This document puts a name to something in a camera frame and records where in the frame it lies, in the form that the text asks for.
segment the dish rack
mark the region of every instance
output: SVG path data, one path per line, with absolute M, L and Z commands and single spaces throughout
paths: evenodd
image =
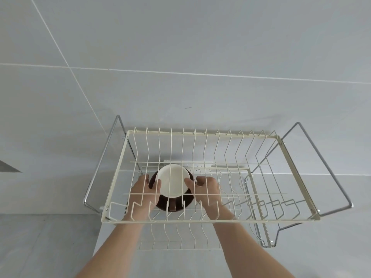
M 309 143 L 318 163 L 324 166 L 334 183 L 337 194 L 329 197 L 340 195 L 346 205 L 327 212 L 318 209 L 317 204 L 320 203 L 313 199 L 313 189 L 307 187 L 303 174 L 299 173 L 305 168 L 305 158 L 302 155 L 299 165 L 294 164 L 286 145 L 294 129 L 301 131 L 304 138 L 300 140 Z M 94 202 L 92 188 L 108 149 L 120 152 L 120 155 L 116 167 L 108 174 L 112 182 L 105 204 L 98 207 L 96 203 L 91 203 Z M 130 189 L 137 178 L 147 173 L 151 177 L 167 164 L 182 165 L 194 177 L 216 178 L 222 205 L 235 215 L 234 220 L 210 220 L 200 203 L 194 200 L 179 212 L 166 212 L 155 206 L 148 211 L 146 220 L 123 221 L 123 216 L 131 213 L 132 207 L 127 204 Z M 299 122 L 281 138 L 275 131 L 164 131 L 148 128 L 126 131 L 119 115 L 108 135 L 83 202 L 102 216 L 102 223 L 145 223 L 138 243 L 138 249 L 145 250 L 220 249 L 211 224 L 215 222 L 239 222 L 262 247 L 271 248 L 277 245 L 281 231 L 353 207 L 348 194 Z

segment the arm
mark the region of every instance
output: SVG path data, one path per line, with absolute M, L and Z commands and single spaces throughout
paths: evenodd
M 132 187 L 128 213 L 123 220 L 131 219 L 131 208 L 134 220 L 146 220 L 149 209 L 153 209 L 160 195 L 161 181 L 158 180 L 152 189 L 148 187 L 149 175 L 139 177 Z M 142 206 L 134 205 L 134 202 L 142 203 Z M 112 231 L 98 252 L 84 266 L 76 278 L 124 278 L 129 275 L 129 268 L 142 231 L 143 224 L 119 224 Z
M 211 220 L 234 219 L 234 215 L 221 204 L 220 190 L 215 178 L 198 176 L 197 184 L 187 178 L 184 182 L 195 194 L 196 201 L 201 201 Z M 251 277 L 261 278 L 293 278 L 287 269 L 255 242 L 241 224 L 215 223 L 213 225 L 233 278 L 247 277 L 249 274 Z

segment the forearm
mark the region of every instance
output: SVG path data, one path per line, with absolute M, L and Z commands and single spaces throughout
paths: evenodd
M 216 219 L 215 209 L 207 214 Z M 219 220 L 231 220 L 233 214 L 225 207 L 219 209 Z M 264 251 L 239 223 L 215 223 L 214 228 L 233 278 L 293 277 L 279 262 Z
M 116 226 L 76 278 L 127 277 L 142 227 L 143 224 Z

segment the wire dish rack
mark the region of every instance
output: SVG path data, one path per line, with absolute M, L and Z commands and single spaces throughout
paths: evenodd
M 123 132 L 121 154 L 105 204 L 96 208 L 89 204 L 88 199 L 117 121 Z M 305 185 L 284 141 L 295 128 L 301 130 L 319 162 L 327 169 L 346 205 L 324 213 L 317 208 L 309 193 L 311 189 Z M 155 206 L 152 211 L 148 210 L 144 221 L 123 221 L 123 216 L 132 211 L 128 202 L 130 189 L 137 178 L 147 173 L 151 177 L 167 164 L 182 165 L 194 177 L 217 179 L 222 205 L 235 215 L 234 220 L 210 220 L 201 204 L 194 200 L 178 212 L 162 211 Z M 276 246 L 282 230 L 353 207 L 300 123 L 296 123 L 282 138 L 275 131 L 153 131 L 134 128 L 126 132 L 120 116 L 114 121 L 84 204 L 101 214 L 103 223 L 145 223 L 138 249 L 146 250 L 220 249 L 211 224 L 214 222 L 240 222 L 262 247 L 271 248 Z

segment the hand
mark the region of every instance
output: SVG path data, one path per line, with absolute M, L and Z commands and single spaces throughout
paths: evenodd
M 196 201 L 201 201 L 202 207 L 207 209 L 210 206 L 221 206 L 221 197 L 218 182 L 213 177 L 196 177 L 197 183 L 186 177 L 184 183 L 195 195 Z
M 150 211 L 158 203 L 160 197 L 161 180 L 157 180 L 152 189 L 148 186 L 150 183 L 149 175 L 142 175 L 130 190 L 129 205 L 124 220 L 131 219 L 131 209 L 133 209 L 134 220 L 145 220 Z

